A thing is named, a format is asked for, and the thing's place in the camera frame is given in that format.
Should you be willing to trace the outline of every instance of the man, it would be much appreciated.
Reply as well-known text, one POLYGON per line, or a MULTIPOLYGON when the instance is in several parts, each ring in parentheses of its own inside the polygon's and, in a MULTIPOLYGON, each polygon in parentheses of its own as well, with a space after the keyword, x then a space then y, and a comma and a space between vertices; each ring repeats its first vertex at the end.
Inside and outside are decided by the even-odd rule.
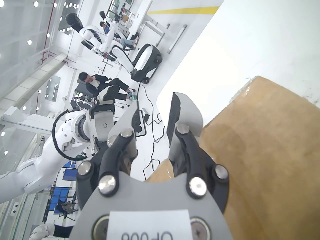
MULTIPOLYGON (((100 26, 103 28, 104 33, 107 35, 110 31, 110 27, 107 26, 104 22, 100 22, 100 26)), ((114 33, 114 37, 116 39, 121 39, 121 36, 119 36, 117 33, 114 33)))
MULTIPOLYGON (((105 34, 109 33, 110 29, 104 22, 100 22, 100 26, 103 28, 105 34)), ((117 33, 114 34, 114 40, 119 42, 122 46, 130 48, 136 48, 138 43, 138 37, 135 40, 128 40, 125 38, 121 38, 121 36, 119 36, 117 33)))
POLYGON ((137 100, 137 95, 133 95, 132 92, 129 90, 129 86, 123 83, 119 79, 113 79, 110 82, 109 78, 106 76, 100 76, 100 75, 94 75, 90 76, 88 73, 81 72, 79 74, 79 79, 83 82, 86 83, 86 88, 87 90, 92 93, 94 97, 97 97, 101 91, 103 91, 105 88, 109 86, 114 86, 117 85, 120 87, 120 89, 124 90, 127 94, 122 94, 119 93, 119 91, 112 91, 110 93, 110 97, 113 99, 118 99, 118 100, 130 100, 130 101, 135 101, 137 100))

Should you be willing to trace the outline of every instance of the black hair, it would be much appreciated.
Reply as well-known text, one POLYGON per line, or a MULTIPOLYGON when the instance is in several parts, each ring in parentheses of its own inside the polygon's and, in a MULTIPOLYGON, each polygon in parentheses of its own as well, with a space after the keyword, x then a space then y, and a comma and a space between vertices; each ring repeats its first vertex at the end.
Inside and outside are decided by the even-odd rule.
POLYGON ((104 11, 101 11, 99 15, 102 17, 103 20, 106 18, 106 13, 104 11))
POLYGON ((79 80, 81 80, 81 81, 85 81, 86 79, 87 79, 87 77, 89 76, 89 74, 88 73, 85 73, 85 72, 81 72, 80 74, 79 74, 79 80))

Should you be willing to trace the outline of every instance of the white table surface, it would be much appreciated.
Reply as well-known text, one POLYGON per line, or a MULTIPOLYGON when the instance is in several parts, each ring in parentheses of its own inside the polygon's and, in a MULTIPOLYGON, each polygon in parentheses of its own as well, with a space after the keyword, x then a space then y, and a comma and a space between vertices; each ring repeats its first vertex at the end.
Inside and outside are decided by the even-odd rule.
POLYGON ((165 126, 173 92, 188 95, 207 125, 255 76, 320 98, 317 1, 225 0, 159 94, 165 126))
POLYGON ((140 26, 142 25, 144 21, 145 15, 148 13, 150 6, 152 4, 152 0, 143 0, 139 9, 137 10, 137 13, 135 14, 135 19, 132 23, 132 26, 129 28, 129 36, 128 38, 130 39, 132 35, 135 35, 140 26))

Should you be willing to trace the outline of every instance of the black jacket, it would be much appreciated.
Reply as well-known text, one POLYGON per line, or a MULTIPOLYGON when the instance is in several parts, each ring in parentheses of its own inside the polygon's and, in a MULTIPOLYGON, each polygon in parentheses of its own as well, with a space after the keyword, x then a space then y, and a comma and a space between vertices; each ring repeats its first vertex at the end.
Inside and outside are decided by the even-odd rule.
POLYGON ((96 77, 96 80, 100 82, 98 89, 90 83, 86 83, 86 87, 87 90, 92 93, 93 97, 97 97, 101 91, 103 91, 105 88, 109 86, 109 83, 106 83, 109 80, 109 78, 97 74, 94 75, 94 77, 96 77))

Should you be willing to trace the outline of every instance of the label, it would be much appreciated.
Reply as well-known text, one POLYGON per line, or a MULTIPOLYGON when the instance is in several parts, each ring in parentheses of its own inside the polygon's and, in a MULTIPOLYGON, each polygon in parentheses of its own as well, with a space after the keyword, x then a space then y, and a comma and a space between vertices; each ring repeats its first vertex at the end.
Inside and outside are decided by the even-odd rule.
POLYGON ((106 240, 193 240, 188 210, 112 211, 106 240))

